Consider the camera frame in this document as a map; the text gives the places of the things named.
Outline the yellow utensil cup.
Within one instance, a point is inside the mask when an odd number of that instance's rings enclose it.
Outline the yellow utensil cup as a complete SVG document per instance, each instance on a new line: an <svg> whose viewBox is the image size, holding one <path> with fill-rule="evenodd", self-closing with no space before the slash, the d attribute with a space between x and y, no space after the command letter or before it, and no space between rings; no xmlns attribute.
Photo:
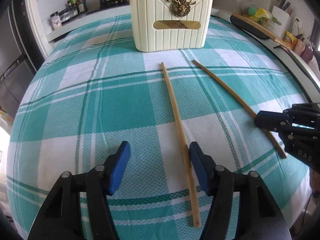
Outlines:
<svg viewBox="0 0 320 240"><path fill-rule="evenodd" d="M284 42L293 50L297 44L298 39L295 35L291 34L289 31L285 31Z"/></svg>

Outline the white spice jar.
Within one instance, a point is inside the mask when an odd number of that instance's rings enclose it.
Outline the white spice jar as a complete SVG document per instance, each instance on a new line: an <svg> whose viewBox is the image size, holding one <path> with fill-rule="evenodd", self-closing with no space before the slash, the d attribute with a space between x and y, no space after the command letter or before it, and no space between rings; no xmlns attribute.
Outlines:
<svg viewBox="0 0 320 240"><path fill-rule="evenodd" d="M56 11L50 15L50 20L52 23L52 28L54 30L62 27L62 23L61 23L61 19L60 19L60 15L59 15L58 11Z"/></svg>

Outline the yellow green bag bundle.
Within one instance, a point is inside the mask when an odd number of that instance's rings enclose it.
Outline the yellow green bag bundle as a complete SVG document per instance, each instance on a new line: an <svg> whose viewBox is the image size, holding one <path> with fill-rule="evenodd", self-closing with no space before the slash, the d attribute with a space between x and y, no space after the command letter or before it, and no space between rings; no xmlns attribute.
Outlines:
<svg viewBox="0 0 320 240"><path fill-rule="evenodd" d="M254 0L243 1L242 14L244 17L249 18L265 28L271 28L274 25L282 25L277 18L275 18L268 10L260 7Z"/></svg>

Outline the spice jar rack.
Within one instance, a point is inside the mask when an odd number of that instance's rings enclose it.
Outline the spice jar rack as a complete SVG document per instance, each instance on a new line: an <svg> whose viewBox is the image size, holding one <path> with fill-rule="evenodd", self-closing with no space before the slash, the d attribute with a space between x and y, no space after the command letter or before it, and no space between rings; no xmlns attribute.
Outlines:
<svg viewBox="0 0 320 240"><path fill-rule="evenodd" d="M59 16L60 16L61 24L62 26L64 26L69 22L85 17L86 13L78 12L77 7L68 7L63 11L59 12Z"/></svg>

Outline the teal white checkered tablecloth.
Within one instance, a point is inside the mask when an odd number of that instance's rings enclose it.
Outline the teal white checkered tablecloth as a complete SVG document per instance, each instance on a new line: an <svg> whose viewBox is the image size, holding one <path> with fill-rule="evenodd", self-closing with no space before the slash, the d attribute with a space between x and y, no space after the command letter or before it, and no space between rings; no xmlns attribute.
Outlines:
<svg viewBox="0 0 320 240"><path fill-rule="evenodd" d="M294 224L311 194L308 167L292 156L279 158L242 106L193 60L256 112L306 102L262 44L218 18L210 19L203 48L154 53L136 49L130 15L78 28L44 62L15 117L7 191L22 237L62 172L87 172L128 141L131 157L108 199L119 237L199 239L161 62L187 142L232 172L257 171L288 226Z"/></svg>

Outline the sauce bottles group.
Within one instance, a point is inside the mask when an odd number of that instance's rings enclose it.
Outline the sauce bottles group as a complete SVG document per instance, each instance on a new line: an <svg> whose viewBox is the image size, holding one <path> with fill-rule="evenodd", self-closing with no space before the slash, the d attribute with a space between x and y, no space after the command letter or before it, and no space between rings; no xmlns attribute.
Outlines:
<svg viewBox="0 0 320 240"><path fill-rule="evenodd" d="M67 5L72 10L77 11L74 15L84 14L87 12L86 0L67 0Z"/></svg>

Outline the grey steel refrigerator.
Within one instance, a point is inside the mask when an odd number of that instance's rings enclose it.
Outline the grey steel refrigerator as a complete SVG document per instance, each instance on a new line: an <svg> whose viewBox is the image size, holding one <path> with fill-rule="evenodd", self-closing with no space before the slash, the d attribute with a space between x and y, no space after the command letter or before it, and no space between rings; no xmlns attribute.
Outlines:
<svg viewBox="0 0 320 240"><path fill-rule="evenodd" d="M33 61L34 46L26 19L15 11L21 0L13 0L1 16L1 108L15 118L34 78L39 62Z"/></svg>

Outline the white knife block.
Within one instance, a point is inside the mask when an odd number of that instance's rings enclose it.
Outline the white knife block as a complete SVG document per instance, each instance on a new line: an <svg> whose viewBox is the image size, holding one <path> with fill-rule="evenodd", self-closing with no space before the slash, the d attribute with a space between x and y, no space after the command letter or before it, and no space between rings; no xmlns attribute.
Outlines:
<svg viewBox="0 0 320 240"><path fill-rule="evenodd" d="M271 11L272 22L268 29L282 40L284 39L285 32L289 29L292 20L290 14L286 11L289 6L290 2L281 0L279 5L274 5Z"/></svg>

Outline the black chair back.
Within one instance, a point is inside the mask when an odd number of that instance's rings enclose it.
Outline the black chair back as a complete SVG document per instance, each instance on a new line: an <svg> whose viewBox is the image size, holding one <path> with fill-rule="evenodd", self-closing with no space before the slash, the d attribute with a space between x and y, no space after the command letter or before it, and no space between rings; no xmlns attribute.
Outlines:
<svg viewBox="0 0 320 240"><path fill-rule="evenodd" d="M252 34L256 36L259 39L262 40L268 40L270 39L265 33L257 29L256 27L250 25L249 23L245 22L244 20L241 20L234 15L230 17L231 23L236 26L238 29L241 29L243 31L248 32L249 34Z"/></svg>

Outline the wooden cutting board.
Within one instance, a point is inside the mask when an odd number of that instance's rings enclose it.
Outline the wooden cutting board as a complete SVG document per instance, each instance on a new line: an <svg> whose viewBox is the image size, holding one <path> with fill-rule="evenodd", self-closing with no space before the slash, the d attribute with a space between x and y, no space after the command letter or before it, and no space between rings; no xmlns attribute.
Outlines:
<svg viewBox="0 0 320 240"><path fill-rule="evenodd" d="M235 17L241 19L241 20L244 20L245 22L249 23L250 25L256 27L257 29L259 29L260 31L262 31L263 33L265 33L271 40L273 40L274 42L278 43L279 45L281 46L284 46L285 48L291 50L289 48L289 46L283 41L281 40L277 35L274 35L274 33L272 33L271 31L269 31L268 29L266 29L265 27L263 27L262 25L244 17L244 16L241 16L241 15L238 15L238 14L232 14L234 15Z"/></svg>

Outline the cream utensil holder box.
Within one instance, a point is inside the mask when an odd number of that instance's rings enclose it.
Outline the cream utensil holder box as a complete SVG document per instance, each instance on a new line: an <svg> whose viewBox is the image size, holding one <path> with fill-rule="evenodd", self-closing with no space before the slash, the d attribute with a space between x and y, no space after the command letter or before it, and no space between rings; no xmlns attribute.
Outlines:
<svg viewBox="0 0 320 240"><path fill-rule="evenodd" d="M135 46L142 52L204 46L213 0L130 0Z"/></svg>

